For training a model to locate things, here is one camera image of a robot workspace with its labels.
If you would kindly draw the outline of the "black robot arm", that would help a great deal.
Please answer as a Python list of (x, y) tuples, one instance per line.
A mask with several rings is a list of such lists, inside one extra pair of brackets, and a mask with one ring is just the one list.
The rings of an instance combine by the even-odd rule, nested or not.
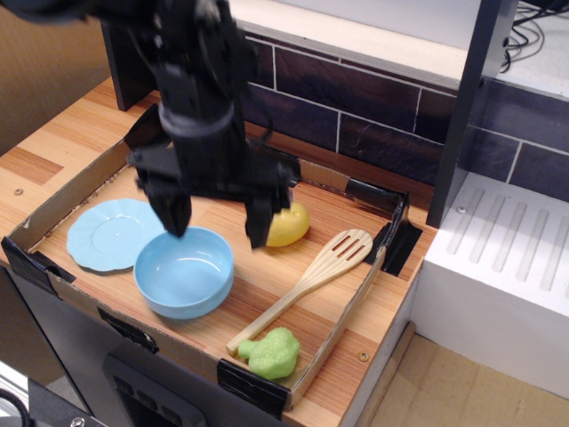
[(293, 171), (246, 139), (241, 97), (256, 54), (225, 1), (7, 1), (23, 20), (94, 17), (124, 30), (153, 74), (168, 141), (133, 149), (138, 186), (164, 228), (182, 236), (192, 197), (244, 204), (252, 248), (266, 244), (273, 216), (291, 204)]

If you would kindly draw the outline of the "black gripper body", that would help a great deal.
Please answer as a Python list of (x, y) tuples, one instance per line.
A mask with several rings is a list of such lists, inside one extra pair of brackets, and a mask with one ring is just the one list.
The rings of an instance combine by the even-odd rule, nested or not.
[(173, 138), (153, 104), (126, 134), (126, 145), (137, 185), (154, 205), (187, 203), (192, 196), (243, 203), (266, 198), (274, 207), (292, 202), (293, 168), (270, 148), (249, 142), (236, 122), (204, 138)]

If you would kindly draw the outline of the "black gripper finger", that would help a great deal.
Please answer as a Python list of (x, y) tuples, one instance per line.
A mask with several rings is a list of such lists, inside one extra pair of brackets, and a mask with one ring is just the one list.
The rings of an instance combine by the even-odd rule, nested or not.
[(181, 189), (155, 185), (147, 186), (145, 193), (164, 229), (182, 237), (191, 217), (190, 196)]
[(269, 196), (253, 196), (245, 201), (245, 232), (250, 240), (251, 248), (257, 249), (266, 245), (269, 229), (275, 214), (288, 209), (292, 204), (292, 194), (273, 199)]

